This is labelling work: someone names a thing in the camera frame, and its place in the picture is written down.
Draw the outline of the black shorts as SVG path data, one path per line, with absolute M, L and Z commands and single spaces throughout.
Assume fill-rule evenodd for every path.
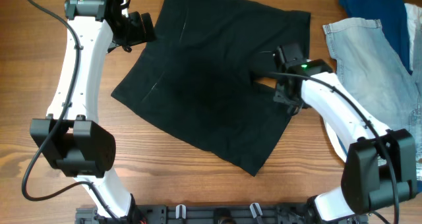
M 256 79 L 273 51 L 310 50 L 311 15 L 248 0 L 164 0 L 156 39 L 112 92 L 164 132 L 256 175 L 291 117 Z

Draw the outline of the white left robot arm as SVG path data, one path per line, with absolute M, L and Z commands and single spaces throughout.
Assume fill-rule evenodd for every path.
M 66 0 L 61 23 L 67 46 L 59 83 L 43 119 L 33 119 L 30 135 L 51 168 L 73 178 L 96 204 L 80 210 L 77 223 L 145 223 L 133 195 L 113 163 L 116 143 L 102 128 L 98 95 L 105 57 L 117 47 L 154 40 L 149 14 L 128 11 L 131 0 Z

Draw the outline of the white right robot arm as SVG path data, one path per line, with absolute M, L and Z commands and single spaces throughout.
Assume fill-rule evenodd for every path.
M 374 213 L 417 195 L 415 140 L 406 130 L 392 130 L 367 112 L 341 85 L 322 60 L 280 61 L 276 64 L 275 101 L 294 111 L 312 107 L 346 147 L 341 185 L 311 198 L 311 218 L 333 223 Z

